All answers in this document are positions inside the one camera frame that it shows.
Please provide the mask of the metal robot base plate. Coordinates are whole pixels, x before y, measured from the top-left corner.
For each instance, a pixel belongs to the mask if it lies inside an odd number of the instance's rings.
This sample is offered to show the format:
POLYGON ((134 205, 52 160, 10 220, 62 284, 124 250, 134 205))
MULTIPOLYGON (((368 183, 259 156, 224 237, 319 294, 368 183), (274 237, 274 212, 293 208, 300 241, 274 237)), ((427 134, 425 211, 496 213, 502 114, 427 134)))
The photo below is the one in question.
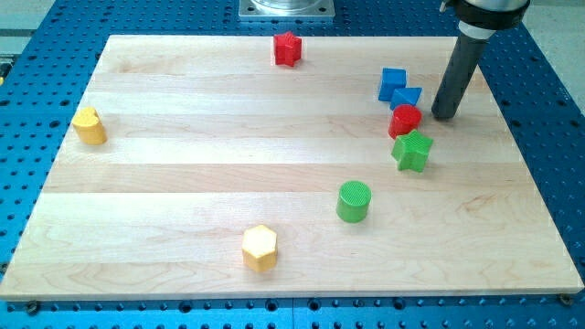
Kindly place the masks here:
POLYGON ((333 0, 239 0, 239 17, 248 19, 333 18, 333 0))

